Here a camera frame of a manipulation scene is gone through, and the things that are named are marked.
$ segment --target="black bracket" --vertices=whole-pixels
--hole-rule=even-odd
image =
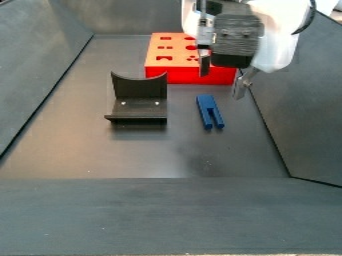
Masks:
[[[167,120],[167,73],[149,79],[130,79],[111,72],[115,91],[112,114],[118,120]]]

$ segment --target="blue block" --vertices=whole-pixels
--hole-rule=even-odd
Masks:
[[[222,129],[225,127],[225,122],[221,117],[219,109],[213,95],[201,94],[197,97],[198,108],[203,120],[205,129],[213,129],[213,119],[215,121],[217,127]]]

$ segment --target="dark gray surface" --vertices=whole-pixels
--hole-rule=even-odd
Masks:
[[[91,36],[59,1],[0,6],[0,155]]]
[[[0,178],[287,177],[250,95],[230,86],[169,86],[167,126],[112,126],[110,72],[143,78],[149,36],[95,37],[0,162]],[[198,94],[226,122],[205,131]]]
[[[342,253],[342,190],[289,178],[3,180],[0,255]]]
[[[182,32],[181,0],[62,0],[96,34]]]
[[[318,14],[289,68],[253,94],[294,177],[342,186],[342,26]]]

